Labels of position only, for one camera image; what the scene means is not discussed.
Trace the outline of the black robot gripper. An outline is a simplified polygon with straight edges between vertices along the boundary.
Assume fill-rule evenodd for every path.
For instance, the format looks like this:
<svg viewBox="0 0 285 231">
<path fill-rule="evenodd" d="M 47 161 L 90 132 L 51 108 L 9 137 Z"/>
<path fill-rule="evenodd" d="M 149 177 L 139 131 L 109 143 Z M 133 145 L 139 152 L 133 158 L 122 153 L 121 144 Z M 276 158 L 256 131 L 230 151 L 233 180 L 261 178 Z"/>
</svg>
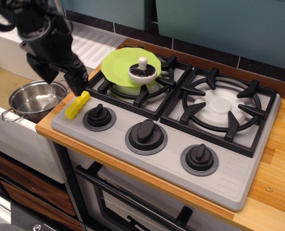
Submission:
<svg viewBox="0 0 285 231">
<path fill-rule="evenodd" d="M 43 28 L 28 34 L 20 33 L 21 48 L 27 52 L 27 62 L 48 84 L 60 71 L 75 96 L 88 86 L 88 73 L 72 51 L 73 28 L 66 21 L 49 21 Z"/>
</svg>

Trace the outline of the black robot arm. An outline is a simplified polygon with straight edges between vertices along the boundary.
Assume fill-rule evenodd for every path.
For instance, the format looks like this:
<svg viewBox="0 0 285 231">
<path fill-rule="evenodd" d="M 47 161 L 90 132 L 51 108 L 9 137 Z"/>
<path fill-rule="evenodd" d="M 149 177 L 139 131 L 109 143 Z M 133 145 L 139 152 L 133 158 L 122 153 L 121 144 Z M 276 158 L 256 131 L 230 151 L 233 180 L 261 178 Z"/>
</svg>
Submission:
<svg viewBox="0 0 285 231">
<path fill-rule="evenodd" d="M 46 0 L 0 0 L 0 14 L 7 20 L 0 31 L 17 30 L 27 62 L 44 81 L 50 84 L 63 72 L 72 92 L 82 94 L 88 73 L 72 51 L 73 24 L 62 13 Z"/>
</svg>

